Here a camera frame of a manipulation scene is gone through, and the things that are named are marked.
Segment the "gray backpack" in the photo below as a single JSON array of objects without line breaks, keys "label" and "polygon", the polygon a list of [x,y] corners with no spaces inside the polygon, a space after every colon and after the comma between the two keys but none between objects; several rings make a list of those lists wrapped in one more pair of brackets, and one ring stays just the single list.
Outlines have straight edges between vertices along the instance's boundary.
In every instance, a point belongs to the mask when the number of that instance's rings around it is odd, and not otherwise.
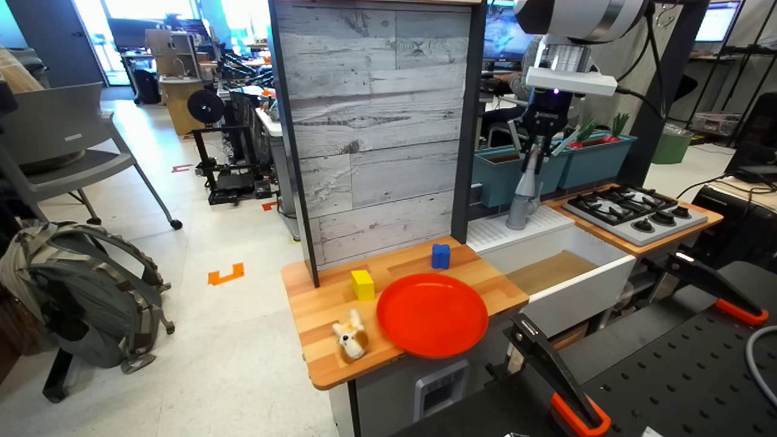
[{"label": "gray backpack", "polygon": [[144,369],[154,363],[157,323],[175,333],[161,296],[169,286],[155,263],[97,227],[21,228],[0,261],[0,281],[60,349],[97,367]]}]

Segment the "gray floor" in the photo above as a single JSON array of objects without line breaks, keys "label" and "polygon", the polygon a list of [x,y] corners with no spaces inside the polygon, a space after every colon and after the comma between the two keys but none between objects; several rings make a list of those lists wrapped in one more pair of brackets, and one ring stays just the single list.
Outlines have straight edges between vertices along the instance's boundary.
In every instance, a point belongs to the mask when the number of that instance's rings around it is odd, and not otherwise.
[{"label": "gray floor", "polygon": [[[173,281],[165,308],[177,323],[161,335],[157,360],[118,369],[70,372],[72,395],[52,406],[40,392],[54,355],[24,357],[0,386],[0,434],[336,434],[328,395],[308,383],[280,270],[302,261],[276,213],[263,202],[209,207],[192,142],[180,142],[165,107],[106,102],[132,148],[184,230],[175,234],[128,170],[88,190],[105,227],[149,256]],[[654,166],[649,188],[678,195],[719,174],[728,151],[691,148],[682,166]],[[52,219],[88,213],[67,198],[44,204]],[[207,275],[245,263],[245,278],[209,286]]]}]

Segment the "stovetop burner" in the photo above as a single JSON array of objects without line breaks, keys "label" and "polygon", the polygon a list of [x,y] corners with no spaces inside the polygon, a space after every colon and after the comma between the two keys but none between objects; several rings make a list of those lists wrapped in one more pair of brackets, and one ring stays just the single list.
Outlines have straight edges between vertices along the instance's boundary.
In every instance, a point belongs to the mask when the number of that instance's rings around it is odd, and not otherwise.
[{"label": "stovetop burner", "polygon": [[701,213],[678,207],[671,198],[636,188],[580,195],[565,202],[565,208],[634,246],[649,246],[707,221]]}]

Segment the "yellow object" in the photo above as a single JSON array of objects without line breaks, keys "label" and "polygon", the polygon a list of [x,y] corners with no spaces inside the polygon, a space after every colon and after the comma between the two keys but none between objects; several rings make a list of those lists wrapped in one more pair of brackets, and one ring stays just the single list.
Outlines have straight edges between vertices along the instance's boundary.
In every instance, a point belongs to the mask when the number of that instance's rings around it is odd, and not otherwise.
[{"label": "yellow object", "polygon": [[366,270],[353,270],[349,272],[349,289],[360,301],[372,301],[375,300],[375,280]]}]

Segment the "red plate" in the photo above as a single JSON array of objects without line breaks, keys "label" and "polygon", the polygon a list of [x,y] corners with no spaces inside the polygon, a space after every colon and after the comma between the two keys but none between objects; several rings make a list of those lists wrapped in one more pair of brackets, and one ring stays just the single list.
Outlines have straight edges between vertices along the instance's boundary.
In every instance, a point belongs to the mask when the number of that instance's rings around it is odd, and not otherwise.
[{"label": "red plate", "polygon": [[483,300],[469,285],[433,272],[389,285],[377,315],[395,348],[428,360],[471,349],[488,329]]}]

